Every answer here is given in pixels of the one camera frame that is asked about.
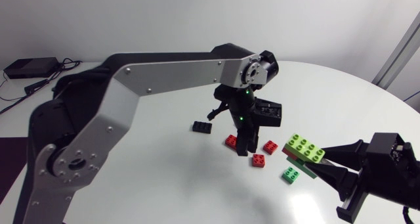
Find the red lego brick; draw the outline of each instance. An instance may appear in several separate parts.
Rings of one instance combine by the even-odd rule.
[[[273,154],[274,151],[278,148],[278,145],[276,143],[273,143],[273,141],[268,141],[262,149],[269,153],[269,155]]]
[[[236,151],[236,137],[233,135],[229,135],[229,137],[224,142],[228,145],[231,149]]]
[[[252,157],[252,166],[263,168],[265,165],[264,155],[254,154]]]
[[[283,147],[282,152],[284,152],[286,155],[288,155],[291,159],[293,159],[294,161],[296,161],[297,156],[294,155],[293,153],[291,153],[290,151],[288,151],[288,149],[286,149],[285,147]]]

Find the light green lego brick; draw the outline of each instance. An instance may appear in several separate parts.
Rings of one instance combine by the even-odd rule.
[[[289,183],[293,183],[297,177],[299,176],[299,172],[295,171],[293,168],[289,167],[282,175],[282,177]]]
[[[284,147],[305,162],[319,163],[325,152],[298,134],[292,135]]]
[[[287,161],[289,161],[290,163],[292,163],[293,165],[295,165],[297,168],[299,168],[301,171],[305,172],[307,175],[309,175],[309,177],[311,177],[312,179],[317,178],[317,175],[315,173],[313,173],[311,170],[309,170],[307,167],[303,166],[300,162],[303,162],[302,160],[300,160],[299,158],[297,160],[292,159],[291,157],[287,157],[286,158]]]

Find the wall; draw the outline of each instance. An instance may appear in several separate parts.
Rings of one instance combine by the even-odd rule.
[[[419,10],[418,0],[0,0],[0,68],[233,42],[371,81]]]

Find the screw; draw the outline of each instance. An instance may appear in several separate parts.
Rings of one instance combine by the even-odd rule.
[[[47,151],[52,152],[55,149],[55,145],[48,145]]]

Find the round table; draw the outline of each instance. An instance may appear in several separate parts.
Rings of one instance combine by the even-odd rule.
[[[84,63],[77,70],[97,65]],[[260,128],[257,154],[265,155],[264,168],[253,167],[251,156],[239,157],[224,145],[227,136],[236,135],[229,112],[211,122],[210,135],[192,132],[195,120],[206,122],[207,114],[218,107],[213,98],[217,85],[142,97],[130,131],[94,181],[76,192],[64,221],[346,223],[335,211],[342,205],[337,191],[320,178],[301,172],[292,185],[281,178],[289,166],[294,168],[281,152],[293,133],[323,148],[358,139],[370,142],[375,132],[397,132],[412,143],[420,158],[420,115],[400,99],[331,68],[302,62],[279,65],[279,74],[255,92],[256,97],[283,106],[281,127]],[[15,86],[21,90],[23,85]],[[0,136],[27,136],[30,113],[51,97],[51,91],[43,89],[3,114]],[[263,151],[268,140],[280,146],[273,155]],[[25,172],[0,205],[1,223],[12,221]],[[420,222],[417,211],[410,216]],[[372,195],[356,219],[356,223],[403,222],[401,205]]]

